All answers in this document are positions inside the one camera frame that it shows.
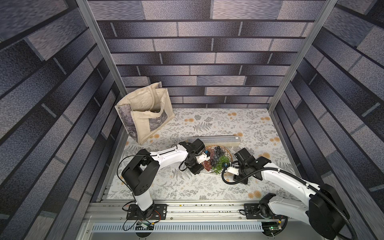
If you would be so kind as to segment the cream plastic wrap dispenser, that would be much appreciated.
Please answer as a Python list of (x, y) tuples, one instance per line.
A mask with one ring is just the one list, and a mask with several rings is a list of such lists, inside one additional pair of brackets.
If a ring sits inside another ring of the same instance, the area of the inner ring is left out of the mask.
[(211, 145), (238, 147), (241, 143), (241, 137), (234, 135), (188, 137), (187, 142), (192, 143), (197, 139), (200, 139), (206, 147)]

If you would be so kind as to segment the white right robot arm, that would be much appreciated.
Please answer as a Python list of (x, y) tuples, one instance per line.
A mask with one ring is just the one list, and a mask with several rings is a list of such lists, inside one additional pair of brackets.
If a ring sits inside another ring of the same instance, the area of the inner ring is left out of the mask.
[(248, 179), (254, 177), (276, 184), (296, 197), (290, 200), (268, 193), (257, 204), (245, 204), (240, 212), (247, 219), (292, 218), (310, 225), (328, 240), (342, 237), (340, 231), (346, 227), (350, 231), (350, 238), (357, 239), (350, 215), (334, 187), (308, 182), (282, 170), (265, 157), (255, 158), (245, 148), (235, 153), (235, 157), (236, 161), (225, 169), (234, 175), (233, 185), (246, 185)]

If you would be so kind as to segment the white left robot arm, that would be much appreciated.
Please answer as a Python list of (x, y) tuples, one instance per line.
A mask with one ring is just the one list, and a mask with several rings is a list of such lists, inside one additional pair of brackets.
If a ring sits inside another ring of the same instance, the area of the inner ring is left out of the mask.
[(131, 190), (135, 203), (128, 210), (127, 217), (131, 215), (147, 220), (155, 212), (155, 203), (150, 194), (150, 187), (159, 170), (175, 164), (185, 165), (184, 169), (193, 175), (199, 174), (203, 169), (203, 162), (208, 161), (211, 153), (206, 150), (204, 143), (196, 139), (193, 143), (180, 142), (171, 148), (149, 152), (140, 150), (137, 154), (130, 156), (131, 160), (118, 175), (119, 179)]

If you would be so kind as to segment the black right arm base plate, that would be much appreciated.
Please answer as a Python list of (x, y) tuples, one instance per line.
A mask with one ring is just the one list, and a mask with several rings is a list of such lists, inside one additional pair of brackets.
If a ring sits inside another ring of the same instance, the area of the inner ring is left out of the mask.
[(275, 215), (267, 205), (259, 204), (244, 204), (244, 210), (247, 220), (285, 220), (287, 217), (282, 215)]

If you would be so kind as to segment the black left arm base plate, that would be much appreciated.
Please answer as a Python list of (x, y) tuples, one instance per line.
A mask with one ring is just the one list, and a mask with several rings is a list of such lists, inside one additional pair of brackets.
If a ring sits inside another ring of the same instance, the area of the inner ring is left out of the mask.
[(126, 210), (127, 220), (165, 220), (167, 216), (167, 204), (152, 204), (147, 210), (142, 211), (136, 204), (131, 204)]

